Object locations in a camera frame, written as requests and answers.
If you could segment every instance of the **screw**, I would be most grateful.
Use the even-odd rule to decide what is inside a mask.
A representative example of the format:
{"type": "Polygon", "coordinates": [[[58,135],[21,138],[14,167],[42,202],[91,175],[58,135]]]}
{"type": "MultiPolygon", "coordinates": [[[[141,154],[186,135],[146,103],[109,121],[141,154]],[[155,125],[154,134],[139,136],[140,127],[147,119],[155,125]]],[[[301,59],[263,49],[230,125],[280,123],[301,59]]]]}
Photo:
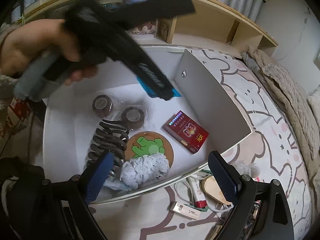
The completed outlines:
{"type": "Polygon", "coordinates": [[[243,174],[242,179],[244,179],[245,181],[249,181],[251,177],[248,174],[243,174]]]}
{"type": "Polygon", "coordinates": [[[277,179],[274,179],[272,182],[273,182],[273,184],[275,184],[276,186],[279,186],[279,185],[280,185],[280,181],[277,180],[277,179]]]}
{"type": "Polygon", "coordinates": [[[73,180],[73,181],[78,181],[79,179],[80,179],[80,175],[73,175],[72,177],[71,177],[71,179],[73,180]]]}
{"type": "Polygon", "coordinates": [[[48,179],[44,179],[42,181],[42,185],[45,186],[45,185],[48,185],[49,184],[49,180],[48,179]]]}

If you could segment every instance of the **white tissue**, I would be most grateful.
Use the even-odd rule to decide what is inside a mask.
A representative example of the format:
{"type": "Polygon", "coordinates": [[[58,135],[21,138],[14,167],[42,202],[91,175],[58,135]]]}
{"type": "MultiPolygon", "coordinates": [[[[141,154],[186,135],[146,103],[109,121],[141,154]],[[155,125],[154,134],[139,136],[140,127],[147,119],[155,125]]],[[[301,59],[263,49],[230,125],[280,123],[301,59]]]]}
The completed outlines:
{"type": "Polygon", "coordinates": [[[235,161],[231,165],[236,168],[240,175],[248,174],[253,179],[260,175],[260,168],[257,163],[246,165],[244,161],[235,161]]]}
{"type": "Polygon", "coordinates": [[[120,180],[131,189],[137,189],[142,183],[165,176],[168,170],[169,162],[162,153],[143,155],[123,164],[120,180]]]}

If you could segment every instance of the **beige blanket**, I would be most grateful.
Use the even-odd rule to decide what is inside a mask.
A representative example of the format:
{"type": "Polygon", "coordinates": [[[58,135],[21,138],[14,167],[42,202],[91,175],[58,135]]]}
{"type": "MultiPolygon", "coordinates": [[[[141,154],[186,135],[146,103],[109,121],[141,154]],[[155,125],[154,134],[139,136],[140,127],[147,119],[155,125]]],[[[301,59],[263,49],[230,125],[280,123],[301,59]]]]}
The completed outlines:
{"type": "Polygon", "coordinates": [[[256,60],[270,88],[287,110],[308,173],[314,221],[320,211],[320,136],[316,120],[307,103],[306,92],[284,67],[276,65],[264,52],[252,48],[248,48],[248,52],[256,60]]]}

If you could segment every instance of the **white cable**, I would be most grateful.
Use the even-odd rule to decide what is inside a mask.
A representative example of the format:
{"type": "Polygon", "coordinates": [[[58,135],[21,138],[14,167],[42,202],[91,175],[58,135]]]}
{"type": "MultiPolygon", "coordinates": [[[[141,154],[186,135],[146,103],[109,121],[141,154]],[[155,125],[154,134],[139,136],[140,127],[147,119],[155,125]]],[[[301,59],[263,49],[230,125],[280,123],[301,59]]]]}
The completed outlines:
{"type": "Polygon", "coordinates": [[[204,193],[204,195],[205,195],[205,200],[206,200],[206,202],[207,202],[207,207],[208,207],[211,211],[213,211],[213,212],[222,213],[222,212],[227,212],[227,211],[229,211],[229,210],[231,210],[231,209],[233,208],[233,204],[231,204],[228,208],[225,208],[225,209],[216,209],[216,208],[213,208],[213,207],[209,204],[209,201],[208,201],[208,199],[207,199],[207,194],[204,193]]]}
{"type": "MultiPolygon", "coordinates": [[[[210,177],[210,176],[211,176],[211,175],[208,175],[208,176],[205,176],[205,177],[202,177],[202,178],[198,178],[198,177],[194,177],[194,176],[190,176],[190,177],[193,178],[193,179],[203,180],[203,179],[206,179],[207,177],[210,177]]],[[[177,186],[178,186],[180,183],[183,184],[183,185],[185,185],[188,189],[190,189],[191,199],[194,200],[191,186],[190,186],[190,184],[189,184],[187,181],[178,181],[178,182],[176,182],[176,183],[173,185],[173,187],[174,187],[174,189],[175,189],[178,197],[181,198],[182,200],[188,202],[188,203],[191,203],[191,204],[193,205],[194,202],[183,198],[183,197],[180,195],[180,193],[178,192],[177,186]]],[[[231,210],[231,209],[233,208],[233,204],[231,204],[229,207],[227,207],[227,205],[223,204],[223,206],[226,206],[226,207],[227,207],[227,208],[225,208],[225,209],[216,209],[216,208],[213,208],[213,207],[209,204],[208,199],[207,199],[207,194],[206,194],[205,192],[204,192],[204,196],[205,196],[205,200],[206,200],[206,202],[207,202],[207,207],[208,207],[211,211],[213,211],[213,212],[223,213],[223,212],[227,212],[227,211],[229,211],[229,210],[231,210]]]]}
{"type": "Polygon", "coordinates": [[[189,176],[190,178],[193,178],[193,179],[197,179],[197,180],[204,180],[204,179],[207,179],[207,178],[209,178],[209,177],[211,177],[211,174],[208,174],[207,176],[205,176],[205,177],[200,177],[199,178],[199,175],[197,175],[197,177],[194,177],[194,176],[189,176]]]}
{"type": "Polygon", "coordinates": [[[183,198],[183,197],[180,195],[180,193],[178,192],[177,186],[178,186],[180,183],[183,184],[183,185],[185,185],[185,186],[187,186],[187,188],[190,189],[190,191],[191,191],[191,198],[192,198],[192,200],[194,199],[194,198],[193,198],[193,193],[192,193],[192,190],[191,190],[191,186],[190,186],[190,184],[189,184],[188,182],[186,182],[186,181],[178,181],[178,182],[176,182],[176,183],[174,184],[173,187],[174,187],[174,189],[175,189],[178,197],[181,198],[181,199],[183,199],[184,201],[186,201],[186,202],[188,202],[188,203],[191,203],[191,205],[193,205],[193,202],[191,202],[190,200],[187,200],[187,199],[183,198]]]}

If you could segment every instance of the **red and white tube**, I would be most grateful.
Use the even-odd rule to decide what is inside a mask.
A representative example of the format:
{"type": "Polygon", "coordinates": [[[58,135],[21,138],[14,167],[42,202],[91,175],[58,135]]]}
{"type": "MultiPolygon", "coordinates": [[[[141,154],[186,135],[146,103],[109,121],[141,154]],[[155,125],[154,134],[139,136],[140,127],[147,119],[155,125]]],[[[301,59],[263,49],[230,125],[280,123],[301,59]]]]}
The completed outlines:
{"type": "Polygon", "coordinates": [[[193,198],[196,202],[197,208],[204,208],[207,206],[207,201],[205,199],[204,192],[202,191],[200,180],[194,177],[188,177],[188,181],[192,190],[193,198]]]}

